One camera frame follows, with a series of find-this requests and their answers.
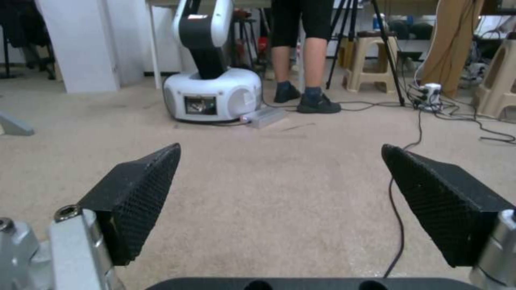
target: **sneaker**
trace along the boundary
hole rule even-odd
[[[321,94],[317,102],[311,102],[303,95],[297,106],[297,111],[303,114],[333,114],[341,110],[341,105],[332,103],[325,94]]]
[[[296,89],[296,87],[290,85],[290,87],[286,90],[276,90],[276,97],[274,98],[274,102],[282,104],[299,97],[301,97],[301,93]]]

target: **white cable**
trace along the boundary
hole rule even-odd
[[[436,22],[435,24],[433,25],[433,35],[432,35],[432,43],[430,45],[430,48],[428,49],[428,53],[426,54],[426,58],[425,60],[423,60],[423,63],[421,63],[421,65],[417,68],[416,72],[414,73],[414,84],[416,86],[418,86],[417,84],[417,74],[419,73],[419,71],[421,70],[421,68],[425,65],[426,63],[426,60],[428,59],[428,55],[430,54],[430,52],[432,51],[432,48],[433,48],[433,44],[436,42],[436,36],[437,36],[437,13],[439,12],[439,7],[441,5],[441,2],[442,0],[439,0],[439,2],[437,3],[437,9],[436,9]]]

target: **plastic stool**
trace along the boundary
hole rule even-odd
[[[358,92],[362,83],[381,83],[385,84],[387,93],[394,93],[394,79],[385,52],[383,40],[379,31],[361,31],[357,33],[358,42],[355,43],[353,52],[353,64],[351,69],[347,69],[347,76],[344,77],[343,86],[350,92]],[[389,48],[391,49],[393,62],[396,63],[398,46],[396,44],[396,34],[387,32],[389,38]],[[369,47],[373,44],[378,45],[378,68],[376,72],[364,72],[365,57]]]
[[[507,35],[496,52],[487,74],[475,92],[473,105],[480,115],[498,118],[509,106],[516,106],[516,32]]]

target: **table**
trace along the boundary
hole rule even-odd
[[[158,67],[157,60],[157,44],[156,44],[156,32],[154,28],[154,15],[152,13],[152,7],[167,7],[172,10],[177,9],[180,0],[146,0],[145,5],[147,8],[147,15],[149,16],[148,22],[150,24],[149,34],[151,36],[151,55],[152,55],[152,67],[154,69],[154,81],[156,89],[160,89],[162,86],[161,71]],[[214,6],[216,0],[203,0],[201,1],[202,6]],[[271,0],[234,0],[235,8],[268,8],[270,7]]]

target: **table leg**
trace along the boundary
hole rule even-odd
[[[299,55],[297,57],[298,72],[298,89],[301,93],[304,93],[304,43],[307,38],[307,33],[304,31],[303,22],[299,20],[299,39],[301,40],[301,47],[299,49]]]
[[[152,55],[152,67],[154,68],[154,81],[156,84],[156,89],[160,89],[162,85],[161,79],[161,71],[159,71],[158,67],[158,51],[156,45],[156,32],[154,28],[154,15],[152,13],[152,5],[149,2],[146,2],[147,13],[149,14],[149,24],[150,24],[150,35],[151,35],[151,55]]]

